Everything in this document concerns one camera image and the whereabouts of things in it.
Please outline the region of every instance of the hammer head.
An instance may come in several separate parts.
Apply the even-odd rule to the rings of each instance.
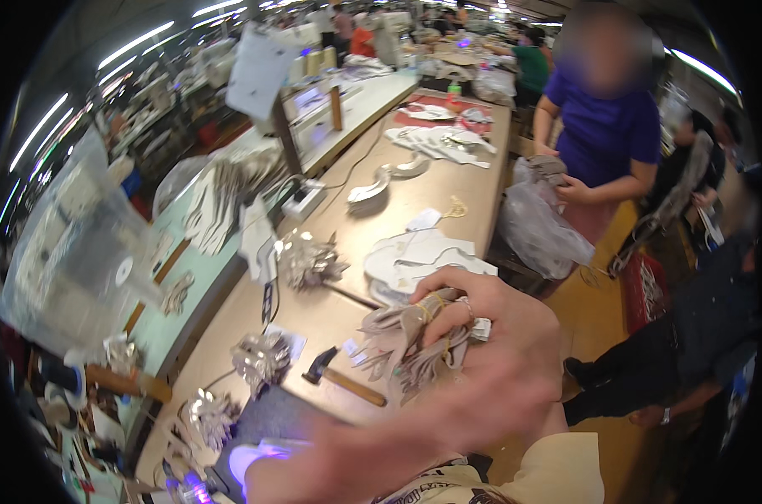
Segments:
[[[307,373],[303,374],[303,378],[305,378],[306,381],[313,383],[314,385],[319,383],[320,379],[322,378],[322,370],[328,367],[328,364],[334,358],[336,352],[336,347],[331,347],[330,349],[325,350],[320,355],[316,356],[314,361],[311,363],[311,368],[308,369]]]

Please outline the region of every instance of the orange shirt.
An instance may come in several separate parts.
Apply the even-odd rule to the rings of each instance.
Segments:
[[[353,30],[353,38],[350,39],[350,54],[365,55],[370,58],[376,57],[376,49],[367,45],[367,40],[372,40],[373,34],[362,27]]]

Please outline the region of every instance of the paper tag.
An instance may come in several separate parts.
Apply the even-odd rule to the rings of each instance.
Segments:
[[[420,229],[428,229],[429,227],[434,227],[438,222],[440,222],[441,218],[442,214],[440,212],[434,208],[427,208],[409,221],[409,224],[406,225],[406,230],[418,231]]]
[[[350,338],[345,343],[342,344],[342,350],[344,350],[345,353],[347,353],[347,355],[353,355],[353,352],[358,350],[358,345],[353,340],[353,338]],[[362,352],[351,357],[350,360],[353,360],[353,364],[360,365],[362,362],[367,360],[367,356],[365,355],[364,352]]]
[[[265,121],[298,49],[245,29],[230,74],[225,102],[231,109]]]

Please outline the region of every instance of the finger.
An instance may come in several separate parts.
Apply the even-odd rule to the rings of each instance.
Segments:
[[[470,322],[470,309],[464,302],[455,302],[443,310],[426,326],[423,334],[423,346],[428,347],[445,335],[451,328]]]
[[[465,269],[443,266],[417,284],[415,293],[409,297],[409,303],[414,304],[428,293],[445,286],[467,291],[468,279],[472,276],[473,273]]]

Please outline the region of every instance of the ring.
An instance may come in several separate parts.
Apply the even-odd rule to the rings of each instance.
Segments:
[[[467,296],[460,297],[458,301],[464,302],[465,306],[468,307],[468,315],[470,315],[470,320],[476,320],[476,317],[474,317],[474,310],[470,307],[470,301],[468,301]]]

